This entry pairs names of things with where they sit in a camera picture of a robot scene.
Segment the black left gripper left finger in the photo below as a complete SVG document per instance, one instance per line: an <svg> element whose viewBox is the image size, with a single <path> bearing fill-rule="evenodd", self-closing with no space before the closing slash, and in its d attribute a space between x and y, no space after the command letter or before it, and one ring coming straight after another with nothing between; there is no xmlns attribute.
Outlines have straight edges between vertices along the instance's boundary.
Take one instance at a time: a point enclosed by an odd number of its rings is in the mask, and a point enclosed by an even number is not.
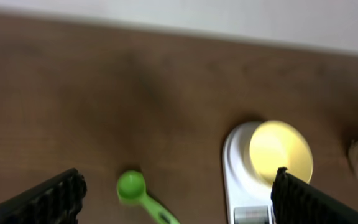
<svg viewBox="0 0 358 224"><path fill-rule="evenodd" d="M77 224L86 192L83 175L68 169L0 203L0 224Z"/></svg>

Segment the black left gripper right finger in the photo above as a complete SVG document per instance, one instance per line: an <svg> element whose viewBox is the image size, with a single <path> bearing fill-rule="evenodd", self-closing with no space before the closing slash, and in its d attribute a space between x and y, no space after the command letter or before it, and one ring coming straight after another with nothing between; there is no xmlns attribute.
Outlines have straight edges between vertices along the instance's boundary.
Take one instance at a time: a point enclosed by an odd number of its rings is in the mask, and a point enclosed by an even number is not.
<svg viewBox="0 0 358 224"><path fill-rule="evenodd" d="M358 212L278 168L271 200L276 224L358 224Z"/></svg>

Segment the yellow plastic bowl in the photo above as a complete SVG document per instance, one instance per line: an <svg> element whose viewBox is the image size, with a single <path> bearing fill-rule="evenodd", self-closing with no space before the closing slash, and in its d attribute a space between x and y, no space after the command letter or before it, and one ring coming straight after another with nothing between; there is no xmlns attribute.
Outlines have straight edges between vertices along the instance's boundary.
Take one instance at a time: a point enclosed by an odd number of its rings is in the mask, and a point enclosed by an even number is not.
<svg viewBox="0 0 358 224"><path fill-rule="evenodd" d="M250 162L258 178L273 185L281 167L310 183L313 156L306 139L293 126L282 121L266 121L253 132L249 145Z"/></svg>

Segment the green plastic measuring scoop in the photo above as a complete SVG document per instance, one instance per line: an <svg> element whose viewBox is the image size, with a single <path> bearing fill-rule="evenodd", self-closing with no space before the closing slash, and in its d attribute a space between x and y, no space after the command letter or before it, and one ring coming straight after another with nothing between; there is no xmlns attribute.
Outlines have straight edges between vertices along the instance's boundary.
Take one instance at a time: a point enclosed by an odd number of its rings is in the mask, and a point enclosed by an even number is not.
<svg viewBox="0 0 358 224"><path fill-rule="evenodd" d="M180 224L171 212L147 193L146 182L141 172L124 172L117 181L116 192L121 203L143 207L156 223Z"/></svg>

